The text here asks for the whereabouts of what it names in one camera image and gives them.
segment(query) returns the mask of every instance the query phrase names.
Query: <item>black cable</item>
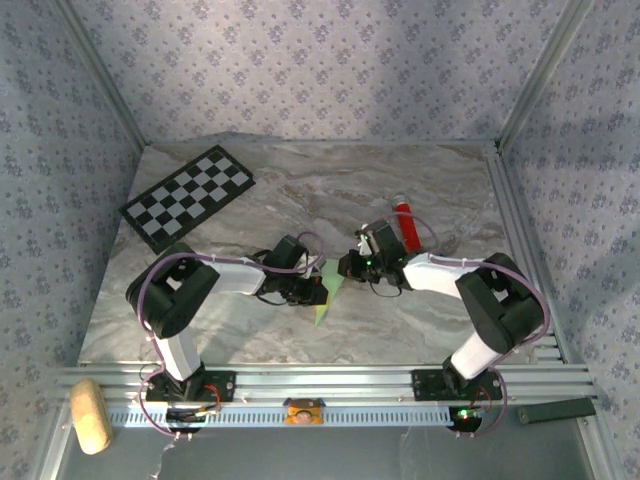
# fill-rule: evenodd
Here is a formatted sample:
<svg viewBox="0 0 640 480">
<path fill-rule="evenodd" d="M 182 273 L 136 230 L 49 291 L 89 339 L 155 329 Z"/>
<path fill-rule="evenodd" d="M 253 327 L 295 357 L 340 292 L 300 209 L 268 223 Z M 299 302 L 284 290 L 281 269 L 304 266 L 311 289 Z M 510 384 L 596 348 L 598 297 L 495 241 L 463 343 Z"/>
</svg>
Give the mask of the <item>black cable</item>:
<svg viewBox="0 0 640 480">
<path fill-rule="evenodd" d="M 371 287 L 371 291 L 373 293 L 375 293 L 376 295 L 378 295 L 379 297 L 382 297 L 382 298 L 396 298 L 396 297 L 399 297 L 400 295 L 402 295 L 402 289 L 400 287 L 396 287 L 398 289 L 398 294 L 397 295 L 380 295 L 378 292 L 376 292 L 376 289 L 373 288 L 373 282 L 369 282 L 369 286 Z"/>
<path fill-rule="evenodd" d="M 271 300 L 267 300 L 266 298 L 262 298 L 260 295 L 256 295 L 256 298 L 258 300 L 260 300 L 261 302 L 266 303 L 267 305 L 272 305 L 274 307 L 281 307 L 282 305 L 286 305 L 287 304 L 286 300 L 284 302 L 282 302 L 282 303 L 275 303 L 275 302 L 272 302 Z"/>
</svg>

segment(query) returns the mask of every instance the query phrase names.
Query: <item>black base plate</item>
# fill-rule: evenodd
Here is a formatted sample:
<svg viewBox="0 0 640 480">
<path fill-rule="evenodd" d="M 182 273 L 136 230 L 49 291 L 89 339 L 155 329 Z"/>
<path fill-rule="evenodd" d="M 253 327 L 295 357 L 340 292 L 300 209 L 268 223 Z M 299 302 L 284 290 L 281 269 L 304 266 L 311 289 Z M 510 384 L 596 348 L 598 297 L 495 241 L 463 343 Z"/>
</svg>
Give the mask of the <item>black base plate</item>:
<svg viewBox="0 0 640 480">
<path fill-rule="evenodd" d="M 222 403 L 233 401 L 236 388 L 236 373 L 230 371 L 205 371 L 203 385 L 214 385 L 220 393 Z M 185 399 L 176 391 L 174 385 L 165 375 L 152 378 L 147 387 L 146 402 L 181 402 Z M 216 394 L 202 389 L 190 402 L 216 403 Z"/>
<path fill-rule="evenodd" d="M 427 401 L 468 401 L 471 403 L 476 397 L 479 387 L 484 387 L 491 395 L 491 400 L 502 399 L 502 388 L 498 376 L 494 372 L 486 371 L 469 383 L 459 395 L 448 391 L 442 376 L 442 370 L 413 370 L 411 372 L 413 398 L 420 402 Z"/>
</svg>

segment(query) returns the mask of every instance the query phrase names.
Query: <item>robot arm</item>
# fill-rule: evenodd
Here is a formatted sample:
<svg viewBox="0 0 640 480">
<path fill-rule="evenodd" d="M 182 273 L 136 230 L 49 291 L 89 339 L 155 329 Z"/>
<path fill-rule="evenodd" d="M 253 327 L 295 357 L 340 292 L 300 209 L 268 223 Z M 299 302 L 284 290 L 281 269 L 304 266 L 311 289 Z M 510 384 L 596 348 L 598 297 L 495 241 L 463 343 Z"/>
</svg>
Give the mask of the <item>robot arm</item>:
<svg viewBox="0 0 640 480">
<path fill-rule="evenodd" d="M 496 265 L 522 276 L 505 254 L 482 261 L 407 254 L 384 220 L 363 227 L 356 236 L 361 239 L 360 250 L 351 250 L 340 260 L 341 275 L 372 283 L 385 278 L 405 290 L 431 290 L 464 302 L 475 332 L 443 363 L 445 384 L 453 392 L 464 389 L 543 324 L 542 307 L 532 292 L 489 268 Z"/>
<path fill-rule="evenodd" d="M 320 277 L 273 273 L 274 269 L 293 269 L 306 252 L 300 241 L 287 235 L 273 251 L 261 252 L 262 260 L 243 257 L 228 263 L 192 258 L 194 252 L 184 243 L 177 243 L 133 281 L 126 298 L 137 311 L 145 279 L 164 261 L 147 287 L 142 318 L 153 332 L 168 378 L 182 398 L 193 399 L 201 391 L 204 367 L 188 326 L 210 293 L 261 296 L 277 292 L 289 305 L 326 303 L 328 293 Z M 184 254 L 184 258 L 164 260 L 175 254 Z M 256 264 L 266 268 L 256 268 Z"/>
</svg>

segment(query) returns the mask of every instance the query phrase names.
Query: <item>chessboard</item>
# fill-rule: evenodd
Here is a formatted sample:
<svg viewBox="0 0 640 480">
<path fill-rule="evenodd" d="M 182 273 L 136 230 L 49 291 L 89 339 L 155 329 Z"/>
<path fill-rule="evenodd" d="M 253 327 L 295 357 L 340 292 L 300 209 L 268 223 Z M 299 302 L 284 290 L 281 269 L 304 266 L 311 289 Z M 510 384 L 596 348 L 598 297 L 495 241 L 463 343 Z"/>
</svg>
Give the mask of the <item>chessboard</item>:
<svg viewBox="0 0 640 480">
<path fill-rule="evenodd" d="M 253 185 L 253 174 L 216 145 L 120 212 L 159 254 Z"/>
</svg>

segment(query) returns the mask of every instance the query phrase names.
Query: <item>beige sponge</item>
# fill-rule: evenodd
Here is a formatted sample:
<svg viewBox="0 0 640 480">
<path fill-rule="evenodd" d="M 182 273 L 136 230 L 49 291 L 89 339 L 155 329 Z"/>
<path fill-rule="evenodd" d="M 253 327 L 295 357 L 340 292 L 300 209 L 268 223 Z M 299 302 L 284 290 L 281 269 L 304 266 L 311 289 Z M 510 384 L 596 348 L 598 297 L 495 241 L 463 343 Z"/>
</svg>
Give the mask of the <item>beige sponge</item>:
<svg viewBox="0 0 640 480">
<path fill-rule="evenodd" d="M 82 451 L 94 455 L 111 443 L 113 430 L 100 385 L 86 378 L 71 389 L 71 416 Z"/>
</svg>

